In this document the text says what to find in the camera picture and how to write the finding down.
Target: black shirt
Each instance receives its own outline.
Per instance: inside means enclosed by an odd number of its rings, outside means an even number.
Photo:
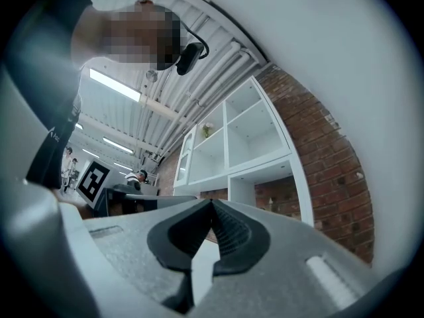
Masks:
[[[27,176],[46,187],[60,188],[62,155],[78,121],[81,72],[72,64],[71,39],[89,5],[91,0],[39,0],[4,53],[12,80],[49,130]]]

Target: ceiling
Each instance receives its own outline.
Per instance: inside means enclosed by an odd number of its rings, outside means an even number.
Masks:
[[[111,10],[136,0],[92,1],[96,9]],[[105,58],[91,60],[83,69],[79,89],[79,123],[83,130],[75,129],[71,137],[72,144],[108,163],[143,167],[149,172],[161,157],[178,147],[184,134],[220,99],[266,62],[248,37],[205,1],[152,1],[177,13],[208,43],[210,55],[198,61],[185,76],[179,76],[175,67],[158,72],[154,83],[147,80],[145,71],[132,70]],[[90,68],[139,91],[141,100],[133,101],[91,79]],[[104,136],[130,148],[134,154],[107,144]]]

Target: white ceiling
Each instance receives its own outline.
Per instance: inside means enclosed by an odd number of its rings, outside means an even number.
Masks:
[[[96,9],[111,10],[129,5],[136,0],[92,1]],[[83,126],[83,130],[75,129],[71,137],[73,144],[96,153],[100,159],[109,163],[118,162],[133,168],[140,167],[140,157],[142,154],[148,156],[147,152],[155,151],[160,156],[167,155],[170,149],[177,147],[177,143],[182,137],[180,133],[186,133],[193,126],[196,117],[201,120],[202,114],[211,109],[213,104],[216,105],[219,101],[216,99],[218,94],[222,93],[222,97],[224,97],[232,88],[265,63],[265,59],[245,34],[205,1],[152,1],[176,12],[188,27],[207,41],[211,51],[210,55],[206,59],[198,61],[193,71],[185,76],[179,76],[174,67],[158,72],[158,80],[155,83],[146,79],[145,71],[130,70],[125,65],[111,62],[105,58],[96,58],[88,62],[83,70],[79,89],[82,98],[79,123]],[[220,62],[230,51],[231,43],[234,41],[241,45],[242,52],[235,52],[226,62]],[[233,75],[222,81],[223,73],[234,63],[240,62],[240,58],[246,56],[245,52],[249,55],[248,60],[244,60]],[[220,67],[216,74],[207,76],[216,67]],[[92,80],[89,77],[90,68],[141,92],[150,101],[157,101],[157,103],[154,104],[154,107],[151,107],[150,104],[145,105],[143,102],[137,103]],[[220,83],[219,89],[208,100],[203,110],[193,110],[197,100],[205,95],[216,81]],[[189,101],[190,93],[198,86],[201,86],[201,91],[194,100]],[[188,107],[184,107],[182,118],[170,128],[187,101],[190,104]],[[178,125],[184,123],[185,116],[190,112],[193,117],[176,132]],[[103,136],[134,150],[135,154],[130,155],[103,142]]]

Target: ceiling light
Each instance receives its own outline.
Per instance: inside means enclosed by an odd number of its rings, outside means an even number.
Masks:
[[[92,68],[90,68],[90,78],[110,87],[111,89],[114,89],[116,92],[119,92],[136,102],[140,101],[141,94],[138,91],[135,91],[132,88],[129,88],[128,86],[125,86],[124,84],[93,70]]]
[[[117,148],[120,148],[121,150],[124,150],[125,152],[131,153],[131,154],[134,153],[133,150],[130,150],[129,148],[124,147],[124,146],[122,146],[120,144],[117,144],[116,142],[113,142],[112,140],[109,140],[108,138],[103,137],[103,140],[105,142],[107,142],[108,144],[110,144],[110,145],[116,146]]]
[[[88,152],[87,150],[82,149],[85,153],[91,154],[92,156],[95,156],[96,158],[98,158],[99,156],[96,156],[94,153]]]
[[[126,166],[122,166],[122,165],[119,165],[119,164],[117,164],[116,162],[114,162],[114,164],[115,164],[116,166],[119,166],[119,167],[125,168],[125,169],[130,170],[130,171],[132,171],[132,170],[133,170],[132,168],[129,168],[129,167],[126,167]]]

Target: white bookshelf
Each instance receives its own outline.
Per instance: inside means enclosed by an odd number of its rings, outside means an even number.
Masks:
[[[205,138],[201,126],[213,123]],[[254,78],[238,86],[186,134],[174,194],[229,189],[229,201],[255,205],[254,186],[293,176],[302,221],[313,225],[306,177],[277,110]]]

